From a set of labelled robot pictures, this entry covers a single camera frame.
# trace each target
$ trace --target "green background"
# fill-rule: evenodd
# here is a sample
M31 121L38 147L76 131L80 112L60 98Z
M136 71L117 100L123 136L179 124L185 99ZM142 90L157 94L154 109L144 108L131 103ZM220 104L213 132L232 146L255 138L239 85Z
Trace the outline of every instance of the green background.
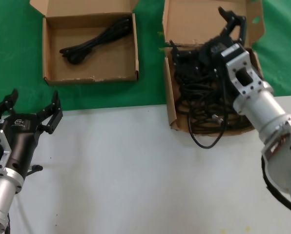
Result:
M275 94L291 95L291 0L263 0L263 5L267 33L254 49ZM0 101L17 88L18 112L40 110L55 89L63 110L164 104L163 8L164 0L140 0L135 9L138 82L51 87L42 79L42 15L29 0L0 0Z

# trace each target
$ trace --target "box flap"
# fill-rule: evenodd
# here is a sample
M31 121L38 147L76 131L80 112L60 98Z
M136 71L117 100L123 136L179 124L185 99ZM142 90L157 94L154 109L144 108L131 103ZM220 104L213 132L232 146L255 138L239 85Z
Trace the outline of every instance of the box flap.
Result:
M219 35L226 25L218 13L219 6L247 17L245 46L252 45L265 33L261 0L166 0L163 16L166 42L199 45ZM232 38L237 39L238 34L237 27Z
M47 15L49 0L30 0L30 4L44 16Z
M171 126L174 122L176 122L176 110L175 110L175 101L174 101L174 94L171 84L171 77L170 77L170 68L168 63L168 58L165 57L164 61L164 82L165 82L165 93L166 93L166 106L167 106L167 115L168 115L168 122Z
M103 13L131 13L138 0L30 0L47 18Z

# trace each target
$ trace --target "coiled black cable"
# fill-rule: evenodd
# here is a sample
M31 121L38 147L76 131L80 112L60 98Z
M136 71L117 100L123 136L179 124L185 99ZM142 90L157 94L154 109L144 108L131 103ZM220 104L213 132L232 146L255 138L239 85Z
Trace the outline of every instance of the coiled black cable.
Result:
M64 58L71 64L81 63L85 57L91 53L92 49L98 45L110 43L129 35L132 32L132 16L127 16L117 20L103 33L94 39L83 44L67 47L60 50Z
M250 128L251 123L246 117L238 115L227 101L225 81L203 68L198 62L198 56L193 54L197 52L192 51L190 57L173 58L174 79L180 92L175 109L177 113L187 116L188 130L194 142L203 149L210 149L225 131ZM197 72L190 72L192 64ZM205 146L197 140L195 134L218 134L218 137L211 145Z
M265 160L264 157L262 156L262 171L263 171L263 179L264 182L266 183L266 187L268 189L268 191L271 193L271 195L274 196L274 198L276 198L282 205L284 205L285 207L287 207L290 211L291 211L291 202L289 200L286 199L285 196L283 196L281 194L281 192L279 192L273 185L272 183L268 180L267 175L266 175L266 171L265 171Z

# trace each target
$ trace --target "white surface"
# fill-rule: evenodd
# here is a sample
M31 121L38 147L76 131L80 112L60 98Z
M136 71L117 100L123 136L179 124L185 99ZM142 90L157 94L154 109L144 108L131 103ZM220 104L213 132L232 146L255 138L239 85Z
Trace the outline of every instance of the white surface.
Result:
M253 131L200 149L169 128L166 106L64 112L40 138L44 170L16 195L11 234L291 234L262 146Z

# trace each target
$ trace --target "open cardboard box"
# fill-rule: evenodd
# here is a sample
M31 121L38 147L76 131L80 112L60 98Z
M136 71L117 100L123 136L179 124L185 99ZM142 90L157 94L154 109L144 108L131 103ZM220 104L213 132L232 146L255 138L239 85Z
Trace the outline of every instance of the open cardboard box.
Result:
M166 43L170 40L183 49L199 47L210 39L220 34L226 25L226 21L220 16L218 7L226 11L232 10L237 15L247 17L247 37L245 46L250 53L253 66L261 73L262 70L258 56L251 49L265 33L263 19L263 6L261 0L165 0L163 15L163 29ZM239 28L236 28L231 36L236 39ZM188 132L187 117L176 113L175 101L179 98L179 86L174 79L174 67L171 57L171 48L166 48L164 62L165 88L168 121L172 129ZM225 135L238 135L253 128L247 128L234 132L226 132Z
M136 81L139 74L135 15L138 0L30 0L44 15L43 78L49 85ZM117 19L132 15L133 34L94 48L79 65L60 49L95 38Z

